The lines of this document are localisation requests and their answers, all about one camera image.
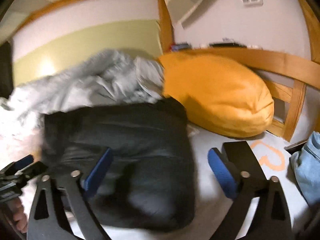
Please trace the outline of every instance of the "white wall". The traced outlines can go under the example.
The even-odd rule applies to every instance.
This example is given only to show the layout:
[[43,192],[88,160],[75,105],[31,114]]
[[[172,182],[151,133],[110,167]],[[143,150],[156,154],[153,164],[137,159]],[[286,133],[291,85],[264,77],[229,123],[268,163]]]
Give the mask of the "white wall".
[[[311,59],[305,18],[298,0],[263,0],[261,7],[245,7],[241,0],[204,0],[195,13],[175,26],[176,43],[193,47],[228,37],[246,45],[290,53]],[[264,78],[292,87],[293,80],[263,72]],[[284,119],[288,104],[276,102],[275,117]],[[291,142],[305,139],[313,130],[320,107],[319,92],[307,88],[305,104]]]
[[159,19],[158,0],[82,0],[26,25],[13,37],[13,62],[66,34],[100,24]]

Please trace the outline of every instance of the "finger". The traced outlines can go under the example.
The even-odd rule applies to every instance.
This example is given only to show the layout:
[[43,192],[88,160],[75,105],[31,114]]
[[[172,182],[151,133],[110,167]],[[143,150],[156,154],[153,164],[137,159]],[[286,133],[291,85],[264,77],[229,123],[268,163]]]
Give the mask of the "finger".
[[26,225],[22,230],[21,230],[21,233],[26,233],[28,231],[28,225]]
[[23,206],[21,206],[21,207],[19,207],[16,211],[15,211],[15,213],[13,214],[13,220],[14,221],[19,221],[19,220],[21,220],[22,218],[23,218],[23,216],[24,216],[24,207]]
[[21,231],[23,230],[23,228],[25,228],[25,226],[27,225],[27,216],[26,214],[23,214],[23,218],[21,220],[19,220],[19,222],[16,225],[16,228]]
[[22,206],[22,202],[20,200],[20,198],[16,197],[12,200],[12,204],[16,207],[19,208]]

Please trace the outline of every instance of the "hand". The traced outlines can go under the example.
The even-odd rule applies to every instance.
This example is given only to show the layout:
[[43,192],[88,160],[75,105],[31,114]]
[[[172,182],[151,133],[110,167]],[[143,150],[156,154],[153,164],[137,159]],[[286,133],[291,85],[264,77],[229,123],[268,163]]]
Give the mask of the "hand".
[[14,198],[11,201],[11,205],[13,207],[13,220],[17,221],[17,230],[21,233],[26,233],[28,230],[28,220],[27,215],[24,213],[24,207],[21,203],[20,198]]

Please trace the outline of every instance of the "metal bolt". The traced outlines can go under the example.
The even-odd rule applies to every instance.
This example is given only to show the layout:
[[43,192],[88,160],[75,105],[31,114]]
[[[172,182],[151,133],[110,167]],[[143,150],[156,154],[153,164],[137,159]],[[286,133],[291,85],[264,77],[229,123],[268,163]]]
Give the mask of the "metal bolt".
[[71,177],[78,177],[80,175],[80,171],[76,170],[71,172]]
[[273,182],[279,182],[279,178],[278,178],[277,176],[272,176],[272,177],[271,177],[271,180],[272,180]]
[[241,175],[243,178],[248,178],[248,177],[250,177],[250,173],[247,172],[247,171],[241,171],[241,172],[240,172],[240,175]]
[[48,179],[50,179],[50,176],[49,175],[44,175],[43,177],[42,177],[42,181],[44,182],[44,181],[47,181]]

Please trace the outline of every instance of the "black clamp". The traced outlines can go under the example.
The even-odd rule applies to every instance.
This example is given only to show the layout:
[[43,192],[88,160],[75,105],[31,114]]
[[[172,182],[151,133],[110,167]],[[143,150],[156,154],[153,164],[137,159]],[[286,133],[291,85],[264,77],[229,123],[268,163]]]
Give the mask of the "black clamp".
[[243,240],[293,240],[287,202],[278,177],[267,180],[246,141],[223,144],[208,153],[208,162],[225,195],[233,204],[210,240],[234,240],[251,200],[259,197],[252,223]]
[[27,182],[47,169],[43,163],[33,161],[33,156],[28,155],[0,171],[0,203],[21,196]]
[[111,240],[90,209],[87,199],[94,196],[104,179],[113,155],[110,148],[92,147],[97,158],[83,170],[63,166],[54,173],[42,174],[32,203],[27,239],[79,239],[71,230],[65,214],[62,196],[86,240]]

